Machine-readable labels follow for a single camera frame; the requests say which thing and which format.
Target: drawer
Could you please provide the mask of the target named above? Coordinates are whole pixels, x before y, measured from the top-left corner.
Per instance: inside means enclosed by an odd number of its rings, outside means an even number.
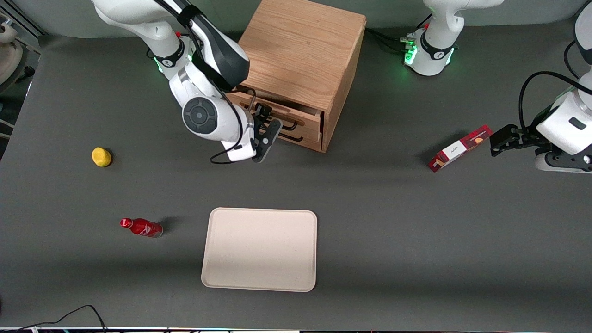
[[[249,103],[252,98],[251,95],[244,94],[242,92],[227,94],[227,96],[230,101],[244,109],[249,107]],[[293,130],[282,130],[280,133],[293,137],[297,140],[292,140],[283,136],[279,136],[280,139],[313,149],[315,151],[320,151],[322,136],[321,111],[313,110],[310,113],[300,111],[259,97],[255,99],[254,105],[257,103],[270,106],[272,108],[272,119],[280,119],[283,122],[284,127],[294,127],[295,125]]]

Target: white tray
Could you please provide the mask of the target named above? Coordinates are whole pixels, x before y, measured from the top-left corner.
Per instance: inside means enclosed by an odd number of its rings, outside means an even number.
[[[210,288],[309,292],[316,283],[317,216],[309,210],[216,208],[201,281]]]

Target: yellow ball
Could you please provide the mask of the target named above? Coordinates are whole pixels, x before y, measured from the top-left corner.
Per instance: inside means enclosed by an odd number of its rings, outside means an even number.
[[[104,168],[111,164],[111,154],[105,148],[97,147],[92,151],[92,161]]]

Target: wooden drawer cabinet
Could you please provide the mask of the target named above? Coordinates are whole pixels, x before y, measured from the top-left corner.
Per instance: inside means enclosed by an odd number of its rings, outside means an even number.
[[[262,0],[239,45],[250,59],[242,85],[293,130],[286,141],[327,151],[358,64],[363,15],[307,0]],[[247,94],[229,94],[245,107]]]

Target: red bottle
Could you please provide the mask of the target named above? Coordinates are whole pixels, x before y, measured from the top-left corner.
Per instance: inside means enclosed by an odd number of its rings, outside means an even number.
[[[122,219],[119,223],[122,227],[131,230],[136,235],[157,238],[162,236],[162,226],[144,219]]]

